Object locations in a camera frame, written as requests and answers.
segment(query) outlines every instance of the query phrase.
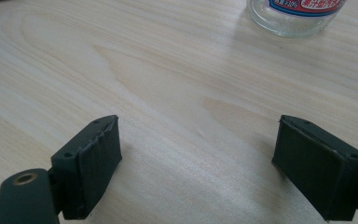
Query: bottle label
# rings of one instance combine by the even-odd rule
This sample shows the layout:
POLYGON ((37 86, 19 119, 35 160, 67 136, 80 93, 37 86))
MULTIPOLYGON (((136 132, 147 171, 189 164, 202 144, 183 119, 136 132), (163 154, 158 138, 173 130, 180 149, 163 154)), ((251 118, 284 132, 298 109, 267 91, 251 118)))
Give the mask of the bottle label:
POLYGON ((303 17, 328 16, 344 5, 346 0, 269 0, 269 5, 281 12, 303 17))

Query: screw hole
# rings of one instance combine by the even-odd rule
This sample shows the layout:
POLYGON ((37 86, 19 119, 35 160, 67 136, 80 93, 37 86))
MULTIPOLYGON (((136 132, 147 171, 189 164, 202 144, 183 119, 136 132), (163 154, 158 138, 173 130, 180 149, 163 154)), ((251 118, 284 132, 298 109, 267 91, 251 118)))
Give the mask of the screw hole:
POLYGON ((63 156, 64 156, 65 158, 71 158, 71 157, 73 157, 74 155, 72 155, 72 153, 67 152, 67 153, 63 154, 63 156))
POLYGON ((13 184, 14 185, 28 184, 28 183, 34 181, 36 178, 37 178, 36 173, 29 173, 29 174, 21 175, 14 180, 13 184))

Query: light wooden surface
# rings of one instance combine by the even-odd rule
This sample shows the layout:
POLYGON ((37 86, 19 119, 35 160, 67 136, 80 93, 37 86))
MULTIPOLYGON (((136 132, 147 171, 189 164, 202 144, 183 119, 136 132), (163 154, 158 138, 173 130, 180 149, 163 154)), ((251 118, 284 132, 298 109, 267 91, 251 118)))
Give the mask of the light wooden surface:
POLYGON ((246 5, 0 1, 0 184, 117 114, 123 161, 91 217, 61 223, 324 223, 270 160, 281 114, 358 148, 358 1, 299 40, 246 5))

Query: plastic bottle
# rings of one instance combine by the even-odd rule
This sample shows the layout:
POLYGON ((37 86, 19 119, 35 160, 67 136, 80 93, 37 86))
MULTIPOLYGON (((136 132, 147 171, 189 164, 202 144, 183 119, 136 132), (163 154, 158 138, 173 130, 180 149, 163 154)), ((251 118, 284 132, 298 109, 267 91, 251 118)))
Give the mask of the plastic bottle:
POLYGON ((268 32, 286 37, 318 34, 346 0, 248 0, 252 20, 268 32))

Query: wooden table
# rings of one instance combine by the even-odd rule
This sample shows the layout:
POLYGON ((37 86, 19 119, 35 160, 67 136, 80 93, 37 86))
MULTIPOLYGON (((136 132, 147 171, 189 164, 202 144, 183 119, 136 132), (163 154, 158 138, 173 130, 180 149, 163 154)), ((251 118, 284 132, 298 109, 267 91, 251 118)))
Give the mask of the wooden table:
POLYGON ((122 162, 61 223, 325 223, 270 161, 281 114, 358 148, 358 1, 305 39, 265 35, 246 5, 0 1, 0 184, 117 114, 122 162))

